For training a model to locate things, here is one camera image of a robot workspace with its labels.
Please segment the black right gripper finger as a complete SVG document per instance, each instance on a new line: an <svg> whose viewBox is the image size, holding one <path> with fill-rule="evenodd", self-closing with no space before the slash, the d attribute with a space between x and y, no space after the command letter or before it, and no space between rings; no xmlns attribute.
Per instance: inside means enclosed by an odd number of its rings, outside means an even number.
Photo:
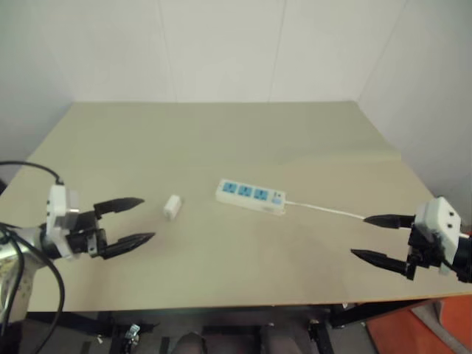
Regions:
<svg viewBox="0 0 472 354"><path fill-rule="evenodd" d="M404 261L396 260L388 257L386 254L366 249L351 249L350 251L361 260L375 267L406 276L406 262Z"/></svg>
<svg viewBox="0 0 472 354"><path fill-rule="evenodd" d="M410 229L414 223L414 216L395 214L372 215L363 219L363 222L387 229Z"/></svg>

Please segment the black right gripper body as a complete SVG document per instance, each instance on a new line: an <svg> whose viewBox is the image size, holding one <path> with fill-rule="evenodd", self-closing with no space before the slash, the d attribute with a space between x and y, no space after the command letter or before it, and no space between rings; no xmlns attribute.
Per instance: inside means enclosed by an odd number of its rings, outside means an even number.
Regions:
<svg viewBox="0 0 472 354"><path fill-rule="evenodd" d="M428 239L413 223L409 234L409 251L406 258L405 276L413 280L417 267L439 268L443 261L443 247L437 236Z"/></svg>

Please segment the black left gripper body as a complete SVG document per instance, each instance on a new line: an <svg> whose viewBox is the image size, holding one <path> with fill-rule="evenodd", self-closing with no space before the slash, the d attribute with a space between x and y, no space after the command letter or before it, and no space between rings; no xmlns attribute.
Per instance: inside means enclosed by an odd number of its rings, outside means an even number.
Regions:
<svg viewBox="0 0 472 354"><path fill-rule="evenodd" d="M107 244L105 230L99 225L94 211L80 213L77 223L66 236L73 254L101 257Z"/></svg>

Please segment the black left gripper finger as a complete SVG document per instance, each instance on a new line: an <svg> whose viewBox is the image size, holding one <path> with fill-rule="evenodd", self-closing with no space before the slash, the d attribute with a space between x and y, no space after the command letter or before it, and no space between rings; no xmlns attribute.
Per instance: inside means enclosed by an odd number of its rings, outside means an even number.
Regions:
<svg viewBox="0 0 472 354"><path fill-rule="evenodd" d="M111 259L128 253L148 242L154 235L153 232L146 232L122 237L114 244L99 247L98 256Z"/></svg>
<svg viewBox="0 0 472 354"><path fill-rule="evenodd" d="M105 214L124 212L133 209L144 202L144 199L134 197L112 199L110 201L95 204L94 214L96 219L100 220Z"/></svg>

